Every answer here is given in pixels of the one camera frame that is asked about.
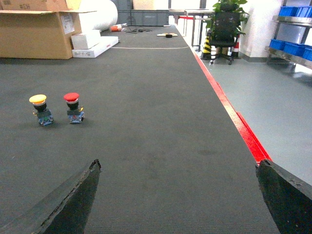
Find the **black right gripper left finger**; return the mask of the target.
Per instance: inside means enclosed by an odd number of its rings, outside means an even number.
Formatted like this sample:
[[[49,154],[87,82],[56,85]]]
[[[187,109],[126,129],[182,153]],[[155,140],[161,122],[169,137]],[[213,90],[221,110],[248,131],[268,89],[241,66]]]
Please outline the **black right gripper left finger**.
[[[26,213],[0,229],[2,234],[82,234],[96,196],[101,164],[90,165],[59,185]]]

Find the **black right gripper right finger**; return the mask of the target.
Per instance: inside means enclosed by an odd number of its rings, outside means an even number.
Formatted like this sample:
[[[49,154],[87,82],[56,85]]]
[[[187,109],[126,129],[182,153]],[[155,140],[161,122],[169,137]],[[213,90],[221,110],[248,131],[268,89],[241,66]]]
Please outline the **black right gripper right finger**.
[[[312,186],[265,159],[256,168],[259,187],[281,234],[312,232]]]

